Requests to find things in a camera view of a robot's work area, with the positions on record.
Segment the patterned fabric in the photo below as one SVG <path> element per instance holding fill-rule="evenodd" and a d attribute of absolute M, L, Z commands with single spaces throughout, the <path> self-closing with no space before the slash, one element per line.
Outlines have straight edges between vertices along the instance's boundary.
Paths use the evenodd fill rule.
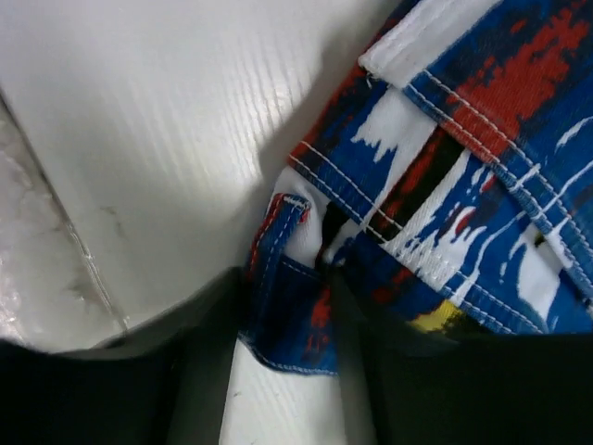
<path fill-rule="evenodd" d="M 593 330 L 593 0 L 410 0 L 275 187 L 243 340 L 335 372 L 328 267 L 419 329 Z"/>

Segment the denim garment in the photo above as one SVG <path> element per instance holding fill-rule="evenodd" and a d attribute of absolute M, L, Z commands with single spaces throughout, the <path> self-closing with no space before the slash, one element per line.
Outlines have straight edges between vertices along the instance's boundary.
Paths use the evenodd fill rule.
<path fill-rule="evenodd" d="M 334 373 L 330 266 L 425 331 L 590 332 L 591 140 L 593 0 L 404 1 L 277 181 L 243 340 Z"/>

